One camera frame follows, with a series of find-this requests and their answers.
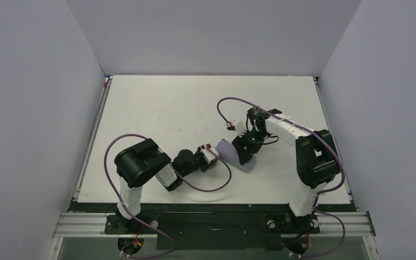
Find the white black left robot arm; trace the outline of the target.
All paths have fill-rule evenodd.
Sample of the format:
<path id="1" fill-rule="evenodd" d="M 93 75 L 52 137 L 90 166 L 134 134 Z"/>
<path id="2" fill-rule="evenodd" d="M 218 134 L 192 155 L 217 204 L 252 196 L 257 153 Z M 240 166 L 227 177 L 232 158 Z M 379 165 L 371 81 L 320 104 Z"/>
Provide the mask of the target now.
<path id="1" fill-rule="evenodd" d="M 144 212 L 141 207 L 142 190 L 151 179 L 163 188 L 174 191 L 192 173 L 205 172 L 219 160 L 218 151 L 209 144 L 192 152 L 181 150 L 171 159 L 153 139 L 143 141 L 119 152 L 114 158 L 119 187 L 113 187 L 118 203 L 113 215 L 107 216 L 108 235 L 152 233 L 159 226 L 160 216 Z"/>

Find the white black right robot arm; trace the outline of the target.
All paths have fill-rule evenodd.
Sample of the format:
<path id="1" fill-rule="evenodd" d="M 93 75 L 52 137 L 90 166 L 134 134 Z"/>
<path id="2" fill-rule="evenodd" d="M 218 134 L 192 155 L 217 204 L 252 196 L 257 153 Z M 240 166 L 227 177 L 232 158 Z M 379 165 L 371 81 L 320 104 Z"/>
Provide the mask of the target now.
<path id="1" fill-rule="evenodd" d="M 293 147 L 300 182 L 289 202 L 284 228 L 292 233 L 314 229 L 318 199 L 329 191 L 328 184 L 342 171 L 332 134 L 327 129 L 316 131 L 303 127 L 277 109 L 252 107 L 246 118 L 250 128 L 242 122 L 226 122 L 228 130 L 237 132 L 231 141 L 233 160 L 241 167 L 251 164 L 269 137 L 276 137 Z"/>

